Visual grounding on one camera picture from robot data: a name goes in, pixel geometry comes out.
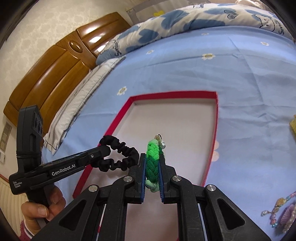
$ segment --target pink sleeve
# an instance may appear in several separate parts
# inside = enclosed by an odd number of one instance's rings
[[[30,241],[34,235],[28,230],[25,221],[20,223],[20,241]]]

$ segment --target blue gripper pad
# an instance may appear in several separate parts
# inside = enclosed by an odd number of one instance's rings
[[[144,167],[143,167],[143,173],[142,173],[141,202],[144,202],[144,197],[145,197],[145,177],[146,177],[146,155],[144,159]]]
[[[163,175],[160,167],[160,162],[158,161],[158,177],[159,177],[159,194],[161,201],[164,202],[164,185],[163,185]]]

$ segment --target device handle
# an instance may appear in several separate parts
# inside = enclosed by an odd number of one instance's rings
[[[54,188],[54,184],[49,184],[43,188],[31,190],[26,193],[29,202],[39,203],[47,208],[51,205],[50,201],[50,193]],[[38,222],[40,228],[43,228],[49,221],[46,218],[37,218],[36,221]]]

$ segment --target wall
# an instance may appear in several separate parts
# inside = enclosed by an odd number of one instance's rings
[[[50,46],[77,27],[111,12],[118,12],[131,24],[125,9],[140,2],[142,0],[39,0],[0,49],[0,134],[7,121],[3,109],[10,94]],[[16,127],[13,127],[5,163],[0,163],[0,174],[7,178],[17,171],[15,152]]]

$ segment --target yellow heart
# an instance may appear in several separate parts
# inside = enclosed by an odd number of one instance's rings
[[[155,12],[155,13],[153,13],[153,15],[154,15],[155,17],[161,16],[161,15],[163,15],[163,14],[165,14],[165,12],[164,12],[163,10],[160,10],[159,12]]]

